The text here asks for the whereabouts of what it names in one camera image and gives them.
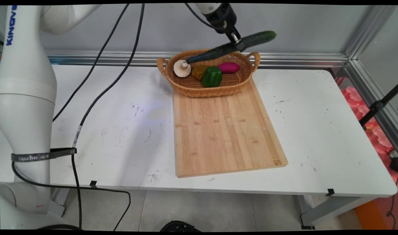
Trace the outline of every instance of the wooden cutting board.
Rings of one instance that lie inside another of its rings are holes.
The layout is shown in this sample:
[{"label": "wooden cutting board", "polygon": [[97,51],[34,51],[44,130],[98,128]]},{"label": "wooden cutting board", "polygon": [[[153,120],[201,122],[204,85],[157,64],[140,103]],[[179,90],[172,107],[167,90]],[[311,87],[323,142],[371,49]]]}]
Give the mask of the wooden cutting board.
[{"label": "wooden cutting board", "polygon": [[228,96],[174,92],[174,125],[179,178],[287,165],[253,79]]}]

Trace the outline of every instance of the cable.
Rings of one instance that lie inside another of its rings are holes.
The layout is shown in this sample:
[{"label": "cable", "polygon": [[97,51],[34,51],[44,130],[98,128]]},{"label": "cable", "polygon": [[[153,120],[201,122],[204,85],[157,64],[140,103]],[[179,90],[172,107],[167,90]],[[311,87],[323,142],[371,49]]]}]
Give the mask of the cable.
[{"label": "cable", "polygon": [[84,123],[84,121],[86,120],[87,115],[89,115],[90,111],[92,110],[93,106],[96,104],[96,102],[97,102],[107,91],[109,91],[109,89],[111,89],[111,88],[120,80],[120,78],[122,77],[122,75],[125,73],[125,71],[126,71],[127,68],[129,67],[129,65],[131,64],[132,58],[134,57],[135,51],[136,51],[136,49],[137,49],[138,39],[139,39],[139,37],[140,37],[141,24],[142,24],[142,22],[143,22],[143,15],[144,15],[144,6],[145,6],[145,3],[143,3],[143,4],[142,4],[142,7],[141,7],[141,15],[140,15],[140,21],[139,21],[139,23],[138,23],[137,36],[136,36],[134,48],[132,49],[132,53],[131,53],[131,56],[130,56],[130,58],[129,58],[129,60],[128,60],[128,63],[125,65],[125,68],[122,70],[122,72],[120,73],[120,75],[114,80],[114,82],[112,82],[112,84],[109,85],[108,88],[106,88],[104,91],[102,91],[102,93],[101,93],[100,95],[98,95],[98,97],[96,97],[96,99],[92,102],[92,104],[90,105],[89,109],[87,109],[86,113],[85,113],[84,116],[83,116],[83,119],[82,119],[81,122],[80,122],[80,125],[79,125],[79,128],[78,128],[78,132],[76,133],[75,142],[77,142],[77,139],[78,139],[78,137],[79,137],[80,130],[81,130],[82,126],[83,126],[83,123]]},{"label": "cable", "polygon": [[41,227],[40,229],[69,229],[69,230],[83,230],[80,229],[79,227],[76,226],[72,226],[72,225],[51,225],[51,226],[45,226],[45,227]]},{"label": "cable", "polygon": [[[26,182],[26,183],[30,183],[30,184],[33,184],[33,185],[35,185],[35,186],[50,187],[50,188],[59,188],[59,189],[77,189],[77,188],[78,188],[78,187],[76,187],[76,186],[49,185],[49,184],[36,183],[36,182],[30,181],[30,180],[24,178],[22,175],[20,175],[20,174],[17,172],[17,170],[16,170],[16,168],[15,168],[15,162],[12,162],[12,170],[13,170],[13,172],[15,173],[15,175],[16,175],[18,178],[20,178],[21,180],[23,180],[23,181]],[[119,219],[118,223],[116,224],[116,226],[115,226],[115,228],[114,228],[114,231],[115,231],[116,228],[118,227],[119,223],[121,222],[122,218],[125,216],[126,212],[128,211],[129,206],[131,205],[131,195],[130,195],[130,193],[127,192],[127,191],[114,190],[114,189],[102,189],[102,188],[80,187],[80,186],[79,186],[79,188],[80,188],[80,189],[90,189],[90,190],[109,191],[109,192],[120,192],[120,193],[126,193],[126,194],[128,194],[128,197],[129,197],[128,206],[126,207],[125,212],[122,214],[121,218]]]},{"label": "cable", "polygon": [[185,3],[185,4],[186,4],[187,8],[189,8],[189,10],[193,13],[193,15],[195,15],[196,18],[198,18],[198,19],[199,19],[202,23],[204,23],[206,26],[211,27],[211,28],[216,29],[216,30],[225,30],[224,27],[215,27],[215,26],[213,26],[213,25],[208,24],[206,21],[204,21],[202,18],[200,18],[200,17],[192,10],[192,8],[189,6],[189,4],[187,4],[187,3]]},{"label": "cable", "polygon": [[116,23],[114,25],[114,28],[112,29],[111,33],[108,36],[108,39],[106,39],[105,44],[102,46],[102,49],[100,49],[100,52],[98,54],[98,56],[95,59],[95,62],[92,65],[92,68],[90,69],[89,73],[86,75],[86,77],[83,79],[83,81],[80,83],[80,85],[75,89],[75,91],[72,93],[72,95],[70,96],[70,98],[67,100],[67,102],[64,104],[64,106],[60,109],[60,111],[57,113],[57,115],[54,117],[53,122],[58,118],[58,116],[60,116],[60,114],[63,112],[63,110],[66,108],[66,106],[68,105],[68,103],[70,103],[71,99],[74,97],[74,95],[77,93],[77,91],[81,88],[81,86],[83,86],[83,84],[86,82],[86,80],[89,78],[89,76],[91,75],[93,69],[95,68],[100,55],[102,54],[103,50],[105,49],[106,45],[108,44],[110,38],[112,37],[112,35],[114,34],[114,31],[120,21],[120,19],[122,18],[122,15],[124,14],[124,12],[126,11],[127,7],[129,6],[129,3],[127,3],[125,5],[125,7],[123,8],[121,14],[119,15],[118,19],[116,20]]},{"label": "cable", "polygon": [[393,217],[393,228],[392,228],[392,230],[395,230],[395,226],[396,226],[396,218],[395,218],[395,216],[392,214],[392,210],[393,210],[393,204],[395,203],[395,195],[393,195],[392,196],[392,206],[390,207],[390,211],[388,211],[387,213],[386,213],[386,216],[387,217],[389,217],[389,216],[392,216]]},{"label": "cable", "polygon": [[[96,99],[92,102],[92,104],[90,105],[90,107],[87,109],[86,113],[85,113],[84,116],[83,116],[83,119],[82,119],[81,122],[80,122],[80,125],[79,125],[79,127],[78,127],[76,136],[75,136],[75,138],[74,138],[73,148],[76,147],[76,144],[77,144],[77,140],[78,140],[78,138],[79,138],[80,131],[81,131],[82,127],[83,127],[83,123],[84,123],[84,121],[86,120],[87,116],[89,115],[90,111],[92,110],[93,106],[95,106],[96,102],[97,102],[106,92],[108,92],[109,89],[111,89],[111,88],[120,80],[120,78],[122,77],[122,75],[125,73],[125,71],[126,71],[127,68],[129,67],[129,65],[131,64],[131,61],[132,61],[132,59],[133,59],[133,57],[134,57],[134,55],[135,55],[135,51],[136,51],[137,46],[138,46],[138,40],[139,40],[139,38],[140,38],[141,25],[142,25],[143,16],[144,16],[144,7],[145,7],[145,3],[142,3],[142,6],[141,6],[141,14],[140,14],[140,20],[139,20],[139,23],[138,23],[137,36],[136,36],[134,48],[132,49],[132,53],[131,53],[131,56],[130,56],[130,58],[129,58],[129,60],[128,60],[128,63],[125,65],[125,68],[122,70],[122,72],[120,73],[120,75],[114,80],[114,82],[112,82],[111,85],[109,85],[100,95],[98,95],[98,97],[96,97]],[[79,179],[78,179],[78,175],[77,175],[76,165],[75,165],[75,162],[74,162],[74,154],[71,156],[71,162],[72,162],[72,166],[73,166],[74,176],[75,176],[75,179],[76,179],[77,196],[78,196],[78,202],[79,202],[79,227],[81,228],[81,223],[82,223],[82,206],[81,206],[81,196],[80,196]]]},{"label": "cable", "polygon": [[82,228],[82,196],[80,194],[79,177],[77,176],[76,164],[74,162],[74,154],[71,155],[71,164],[73,166],[73,173],[74,173],[74,178],[76,180],[76,187],[77,187],[77,201],[78,201],[78,205],[79,205],[79,228]]}]

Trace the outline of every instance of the green bell pepper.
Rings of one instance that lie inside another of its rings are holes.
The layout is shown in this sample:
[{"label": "green bell pepper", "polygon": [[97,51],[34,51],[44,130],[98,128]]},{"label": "green bell pepper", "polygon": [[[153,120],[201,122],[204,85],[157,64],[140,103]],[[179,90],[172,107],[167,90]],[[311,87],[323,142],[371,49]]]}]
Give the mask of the green bell pepper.
[{"label": "green bell pepper", "polygon": [[205,70],[202,77],[202,84],[205,87],[217,87],[222,81],[222,71],[216,66],[210,66]]}]

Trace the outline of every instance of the white mushroom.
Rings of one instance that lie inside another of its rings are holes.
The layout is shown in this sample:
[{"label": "white mushroom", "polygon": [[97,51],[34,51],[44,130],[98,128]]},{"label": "white mushroom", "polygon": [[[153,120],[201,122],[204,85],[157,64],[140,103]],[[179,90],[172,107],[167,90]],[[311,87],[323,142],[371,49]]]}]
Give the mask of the white mushroom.
[{"label": "white mushroom", "polygon": [[185,60],[178,60],[174,63],[173,70],[178,77],[187,77],[192,68]]}]

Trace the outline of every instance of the pink sweet potato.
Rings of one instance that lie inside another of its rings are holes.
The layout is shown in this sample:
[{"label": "pink sweet potato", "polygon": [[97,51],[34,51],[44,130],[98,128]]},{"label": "pink sweet potato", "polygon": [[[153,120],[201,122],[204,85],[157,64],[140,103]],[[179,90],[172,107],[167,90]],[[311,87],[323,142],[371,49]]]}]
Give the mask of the pink sweet potato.
[{"label": "pink sweet potato", "polygon": [[236,73],[239,70],[239,65],[234,62],[225,62],[218,65],[218,68],[221,69],[222,73]]}]

